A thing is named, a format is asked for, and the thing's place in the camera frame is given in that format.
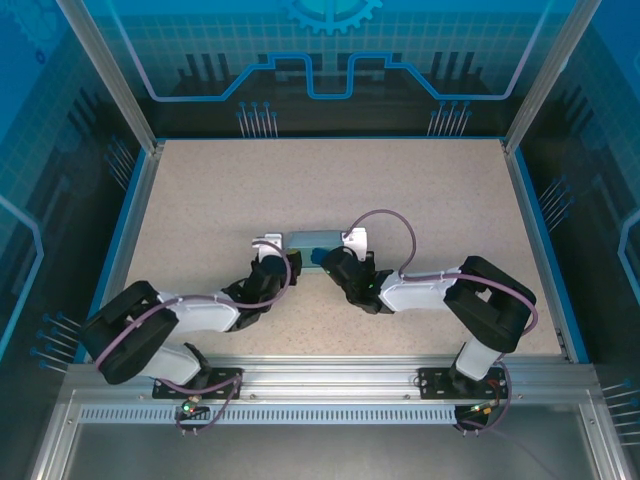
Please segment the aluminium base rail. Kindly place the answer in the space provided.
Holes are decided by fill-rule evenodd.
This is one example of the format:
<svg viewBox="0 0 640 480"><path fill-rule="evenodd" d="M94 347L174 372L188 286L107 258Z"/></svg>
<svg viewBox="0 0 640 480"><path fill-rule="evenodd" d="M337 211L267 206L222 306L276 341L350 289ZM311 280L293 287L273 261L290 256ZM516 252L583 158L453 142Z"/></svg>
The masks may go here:
<svg viewBox="0 0 640 480"><path fill-rule="evenodd" d="M414 383L422 367L448 368L451 355L218 355L215 367L244 371L240 400L249 403L416 403ZM572 364L558 355L514 356L505 364L518 405L582 404L602 400L591 364ZM136 377L112 386L90 364L69 367L58 400L61 403L131 403L151 400L153 382Z"/></svg>

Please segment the blue edged aluminium side rail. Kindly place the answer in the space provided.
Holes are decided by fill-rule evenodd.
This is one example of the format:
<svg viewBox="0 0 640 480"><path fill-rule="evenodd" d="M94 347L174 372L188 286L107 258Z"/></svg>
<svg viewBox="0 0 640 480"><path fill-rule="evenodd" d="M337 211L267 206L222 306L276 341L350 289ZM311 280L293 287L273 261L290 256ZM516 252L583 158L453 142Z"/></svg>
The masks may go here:
<svg viewBox="0 0 640 480"><path fill-rule="evenodd" d="M588 364L590 358L524 158L519 149L504 149L504 156L564 357L571 363Z"/></svg>
<svg viewBox="0 0 640 480"><path fill-rule="evenodd" d="M164 143L159 147L155 154L141 150L135 161L87 319L81 322L81 328L125 288Z"/></svg>

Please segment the grey metal panel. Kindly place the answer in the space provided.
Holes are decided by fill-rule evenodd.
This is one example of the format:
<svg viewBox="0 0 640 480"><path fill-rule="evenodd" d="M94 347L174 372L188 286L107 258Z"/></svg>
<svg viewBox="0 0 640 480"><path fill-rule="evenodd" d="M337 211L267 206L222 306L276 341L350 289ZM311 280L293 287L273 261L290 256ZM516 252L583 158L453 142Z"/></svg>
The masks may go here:
<svg viewBox="0 0 640 480"><path fill-rule="evenodd" d="M568 408L514 407L486 433L418 425L72 425L48 441L51 407L14 425L17 480L605 480L598 444Z"/></svg>

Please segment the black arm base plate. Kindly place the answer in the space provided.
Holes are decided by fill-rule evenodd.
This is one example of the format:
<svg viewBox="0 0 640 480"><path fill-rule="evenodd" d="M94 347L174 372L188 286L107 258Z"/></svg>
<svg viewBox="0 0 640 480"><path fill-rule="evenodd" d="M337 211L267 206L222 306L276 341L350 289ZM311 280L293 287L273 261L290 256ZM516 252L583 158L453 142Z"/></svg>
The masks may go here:
<svg viewBox="0 0 640 480"><path fill-rule="evenodd" d="M241 368L213 368L207 373L196 375L184 386L184 389L200 390L212 387L224 383L236 376L242 377L243 374L244 370ZM201 394L201 397L204 400L224 400L231 394L233 388L234 385L232 383L228 383L216 390ZM187 395L156 380L152 389L152 398L161 400L179 400L186 399Z"/></svg>
<svg viewBox="0 0 640 480"><path fill-rule="evenodd" d="M454 367L425 367L417 370L415 384L422 400L502 400L509 393L500 367L490 368L481 380L473 380Z"/></svg>

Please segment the aluminium frame post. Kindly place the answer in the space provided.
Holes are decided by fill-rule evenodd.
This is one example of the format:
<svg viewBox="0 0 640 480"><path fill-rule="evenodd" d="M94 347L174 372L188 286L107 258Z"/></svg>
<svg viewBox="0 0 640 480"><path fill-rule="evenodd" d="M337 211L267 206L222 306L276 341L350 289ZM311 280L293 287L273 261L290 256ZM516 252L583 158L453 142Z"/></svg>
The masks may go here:
<svg viewBox="0 0 640 480"><path fill-rule="evenodd" d="M84 2L55 1L142 149L159 156L158 140Z"/></svg>
<svg viewBox="0 0 640 480"><path fill-rule="evenodd" d="M602 0L576 0L505 136L503 150L513 156L531 127Z"/></svg>

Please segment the light blue paper box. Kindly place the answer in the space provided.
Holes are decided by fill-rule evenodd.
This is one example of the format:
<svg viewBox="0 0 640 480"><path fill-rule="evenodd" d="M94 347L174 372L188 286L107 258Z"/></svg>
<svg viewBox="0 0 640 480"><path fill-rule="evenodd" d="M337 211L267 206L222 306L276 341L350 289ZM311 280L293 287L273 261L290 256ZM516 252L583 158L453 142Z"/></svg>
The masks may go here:
<svg viewBox="0 0 640 480"><path fill-rule="evenodd" d="M314 248L323 248L330 252L342 246L343 242L339 230L293 232L286 243L288 251L301 254L301 272L304 274L322 271L322 266L311 263L310 255Z"/></svg>

